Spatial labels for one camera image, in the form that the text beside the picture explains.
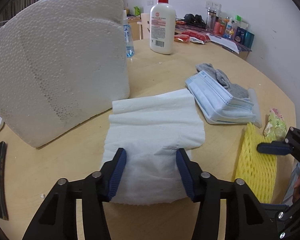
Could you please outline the floral plastic packet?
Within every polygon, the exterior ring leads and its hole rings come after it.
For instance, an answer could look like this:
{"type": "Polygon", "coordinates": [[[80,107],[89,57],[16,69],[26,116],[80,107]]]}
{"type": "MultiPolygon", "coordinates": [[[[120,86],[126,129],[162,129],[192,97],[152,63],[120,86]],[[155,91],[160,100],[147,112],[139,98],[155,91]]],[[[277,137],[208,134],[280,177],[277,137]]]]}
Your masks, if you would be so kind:
{"type": "Polygon", "coordinates": [[[283,141],[287,134],[287,125],[283,115],[276,109],[271,108],[268,114],[268,122],[264,128],[263,135],[272,140],[283,141]]]}

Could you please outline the yellow foam net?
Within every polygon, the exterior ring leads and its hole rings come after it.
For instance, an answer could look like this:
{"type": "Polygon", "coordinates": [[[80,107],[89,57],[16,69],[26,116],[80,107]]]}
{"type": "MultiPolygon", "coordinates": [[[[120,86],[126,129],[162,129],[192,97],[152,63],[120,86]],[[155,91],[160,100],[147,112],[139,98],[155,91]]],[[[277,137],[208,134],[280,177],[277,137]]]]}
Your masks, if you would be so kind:
{"type": "Polygon", "coordinates": [[[260,143],[272,140],[262,136],[256,127],[248,123],[245,128],[235,177],[243,179],[259,202],[271,203],[276,182],[277,157],[257,151],[260,143]]]}

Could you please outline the white tissue paper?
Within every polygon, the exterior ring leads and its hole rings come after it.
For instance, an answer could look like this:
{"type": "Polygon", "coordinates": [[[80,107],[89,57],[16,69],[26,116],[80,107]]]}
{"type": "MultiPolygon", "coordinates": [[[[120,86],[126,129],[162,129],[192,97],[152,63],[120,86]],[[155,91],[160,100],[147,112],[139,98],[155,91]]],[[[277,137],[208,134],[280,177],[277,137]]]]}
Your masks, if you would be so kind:
{"type": "Polygon", "coordinates": [[[129,205],[171,203],[186,197],[176,151],[187,154],[205,141],[204,123],[187,89],[113,101],[103,162],[118,148],[126,165],[112,202],[129,205]]]}

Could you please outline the grey sock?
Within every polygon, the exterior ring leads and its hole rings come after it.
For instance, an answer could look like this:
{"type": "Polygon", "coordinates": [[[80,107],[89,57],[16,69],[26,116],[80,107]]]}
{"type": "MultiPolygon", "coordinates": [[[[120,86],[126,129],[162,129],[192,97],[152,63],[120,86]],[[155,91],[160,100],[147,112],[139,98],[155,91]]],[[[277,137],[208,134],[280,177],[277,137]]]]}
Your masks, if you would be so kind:
{"type": "Polygon", "coordinates": [[[205,71],[214,80],[216,80],[232,96],[240,99],[249,98],[248,91],[236,83],[232,83],[227,75],[220,69],[215,69],[210,63],[201,63],[196,65],[197,72],[205,71]]]}

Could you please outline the white paper sheet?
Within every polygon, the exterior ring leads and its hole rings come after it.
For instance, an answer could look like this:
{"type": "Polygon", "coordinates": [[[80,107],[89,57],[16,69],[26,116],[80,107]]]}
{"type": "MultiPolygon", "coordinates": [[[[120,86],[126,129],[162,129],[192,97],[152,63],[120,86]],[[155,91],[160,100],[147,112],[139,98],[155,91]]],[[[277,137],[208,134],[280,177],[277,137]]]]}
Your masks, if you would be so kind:
{"type": "Polygon", "coordinates": [[[212,34],[208,34],[208,37],[211,42],[214,42],[220,46],[224,46],[225,48],[228,48],[233,52],[239,54],[239,49],[237,47],[237,44],[235,44],[235,42],[233,42],[232,40],[228,40],[226,38],[218,37],[212,34]]]}

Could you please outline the red snack packet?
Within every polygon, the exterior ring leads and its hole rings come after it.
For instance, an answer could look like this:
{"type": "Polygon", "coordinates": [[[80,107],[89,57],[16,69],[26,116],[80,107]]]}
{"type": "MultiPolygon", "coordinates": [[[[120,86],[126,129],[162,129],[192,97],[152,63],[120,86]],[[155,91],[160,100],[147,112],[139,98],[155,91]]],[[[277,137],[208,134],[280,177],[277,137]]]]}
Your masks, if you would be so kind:
{"type": "Polygon", "coordinates": [[[210,42],[211,41],[210,37],[207,34],[199,33],[199,32],[194,31],[194,30],[186,30],[186,31],[183,31],[182,34],[189,35],[189,37],[196,38],[196,39],[201,40],[203,42],[210,42]]]}

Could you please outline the white styrofoam box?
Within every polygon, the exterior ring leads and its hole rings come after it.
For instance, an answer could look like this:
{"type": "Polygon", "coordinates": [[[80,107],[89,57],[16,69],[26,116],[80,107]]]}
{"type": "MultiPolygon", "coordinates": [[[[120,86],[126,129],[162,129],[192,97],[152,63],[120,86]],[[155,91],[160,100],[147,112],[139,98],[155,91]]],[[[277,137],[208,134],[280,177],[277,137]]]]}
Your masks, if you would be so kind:
{"type": "Polygon", "coordinates": [[[0,116],[30,146],[128,97],[123,0],[41,0],[0,28],[0,116]]]}

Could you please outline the white lotion pump bottle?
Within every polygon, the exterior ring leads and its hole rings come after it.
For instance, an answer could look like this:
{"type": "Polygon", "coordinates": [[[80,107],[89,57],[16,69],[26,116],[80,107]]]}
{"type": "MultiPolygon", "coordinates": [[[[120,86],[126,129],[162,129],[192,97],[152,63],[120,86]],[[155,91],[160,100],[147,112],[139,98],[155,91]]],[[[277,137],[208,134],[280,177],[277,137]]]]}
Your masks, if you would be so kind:
{"type": "Polygon", "coordinates": [[[172,54],[175,19],[175,9],[168,0],[158,0],[151,8],[149,46],[152,51],[164,55],[172,54]]]}

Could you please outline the blue spray bottle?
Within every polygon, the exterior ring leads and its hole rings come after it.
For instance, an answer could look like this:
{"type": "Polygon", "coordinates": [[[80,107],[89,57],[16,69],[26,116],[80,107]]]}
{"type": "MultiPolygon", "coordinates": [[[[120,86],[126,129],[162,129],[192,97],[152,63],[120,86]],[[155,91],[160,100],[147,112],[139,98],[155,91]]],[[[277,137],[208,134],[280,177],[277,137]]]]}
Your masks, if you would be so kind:
{"type": "Polygon", "coordinates": [[[123,11],[123,29],[125,33],[125,42],[126,42],[126,55],[128,58],[134,56],[134,44],[132,38],[132,29],[131,26],[128,24],[127,12],[126,10],[123,11]]]}

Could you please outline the wooden chair smiley back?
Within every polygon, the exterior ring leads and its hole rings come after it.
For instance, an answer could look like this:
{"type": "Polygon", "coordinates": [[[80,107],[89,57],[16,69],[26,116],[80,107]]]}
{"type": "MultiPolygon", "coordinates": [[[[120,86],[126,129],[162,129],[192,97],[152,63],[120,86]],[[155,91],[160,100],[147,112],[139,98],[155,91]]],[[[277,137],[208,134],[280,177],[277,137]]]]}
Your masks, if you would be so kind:
{"type": "Polygon", "coordinates": [[[150,35],[150,14],[149,13],[142,13],[140,16],[140,20],[137,22],[139,26],[139,36],[140,39],[149,39],[150,35]]]}

